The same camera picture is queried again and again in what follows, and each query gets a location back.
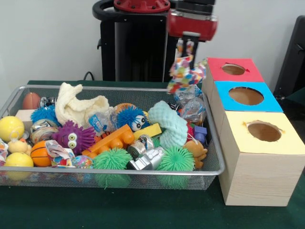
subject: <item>plastic bag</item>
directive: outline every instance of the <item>plastic bag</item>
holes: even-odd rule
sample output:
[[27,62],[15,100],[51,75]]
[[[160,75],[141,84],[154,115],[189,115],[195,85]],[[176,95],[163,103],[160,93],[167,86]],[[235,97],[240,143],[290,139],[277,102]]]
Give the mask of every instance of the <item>plastic bag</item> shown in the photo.
[[113,109],[106,112],[97,112],[89,118],[89,124],[94,128],[95,132],[102,135],[105,132],[113,132],[118,129],[116,122],[116,113]]
[[205,116],[204,101],[197,97],[190,100],[180,111],[180,117],[190,123],[202,123]]
[[203,100],[202,91],[197,85],[191,85],[185,91],[177,91],[174,95],[175,101],[181,107],[184,107],[190,100],[196,97]]

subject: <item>hole in box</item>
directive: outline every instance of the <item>hole in box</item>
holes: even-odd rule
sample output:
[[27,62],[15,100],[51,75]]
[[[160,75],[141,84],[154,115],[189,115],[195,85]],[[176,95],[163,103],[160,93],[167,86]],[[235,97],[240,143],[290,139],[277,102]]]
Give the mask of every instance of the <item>hole in box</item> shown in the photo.
[[230,75],[242,75],[246,71],[242,66],[233,63],[226,63],[222,66],[222,69],[225,73]]
[[261,141],[275,142],[281,138],[279,128],[270,123],[255,121],[248,125],[248,130],[253,137]]
[[264,96],[258,90],[249,87],[232,88],[229,96],[244,105],[258,105],[264,100]]

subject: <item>teddy bear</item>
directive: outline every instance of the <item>teddy bear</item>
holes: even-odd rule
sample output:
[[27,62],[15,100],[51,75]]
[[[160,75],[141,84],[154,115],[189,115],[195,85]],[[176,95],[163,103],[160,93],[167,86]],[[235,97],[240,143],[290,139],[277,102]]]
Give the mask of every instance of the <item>teddy bear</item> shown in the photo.
[[197,140],[188,141],[183,147],[188,149],[188,151],[193,154],[195,159],[195,168],[202,168],[202,160],[205,159],[208,150],[205,149],[204,146]]
[[9,151],[11,153],[26,153],[27,155],[31,155],[32,147],[28,145],[25,141],[20,140],[12,140],[8,143]]

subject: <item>orange toy block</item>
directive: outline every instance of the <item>orange toy block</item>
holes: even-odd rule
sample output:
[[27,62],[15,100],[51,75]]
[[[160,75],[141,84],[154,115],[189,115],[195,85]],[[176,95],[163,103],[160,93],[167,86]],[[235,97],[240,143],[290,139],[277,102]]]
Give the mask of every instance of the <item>orange toy block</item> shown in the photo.
[[130,127],[126,124],[112,134],[95,143],[81,154],[95,158],[98,154],[113,148],[126,148],[134,141],[134,135]]

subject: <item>wire mesh basket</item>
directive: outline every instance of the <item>wire mesh basket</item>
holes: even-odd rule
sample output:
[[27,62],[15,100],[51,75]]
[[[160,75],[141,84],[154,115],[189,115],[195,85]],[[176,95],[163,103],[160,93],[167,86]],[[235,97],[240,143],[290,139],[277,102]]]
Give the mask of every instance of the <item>wire mesh basket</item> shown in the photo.
[[[34,92],[40,96],[56,97],[59,86],[25,85],[17,88],[0,110],[0,117],[15,115],[22,109],[24,97]],[[132,103],[148,111],[160,100],[174,102],[165,89],[84,87],[78,99],[92,99],[104,95],[110,104]],[[119,187],[149,189],[206,190],[216,175],[224,171],[224,159],[216,133],[208,100],[204,126],[208,129],[207,157],[201,170],[195,171],[151,171],[151,170],[107,170],[51,167],[0,167],[1,186],[40,187]]]

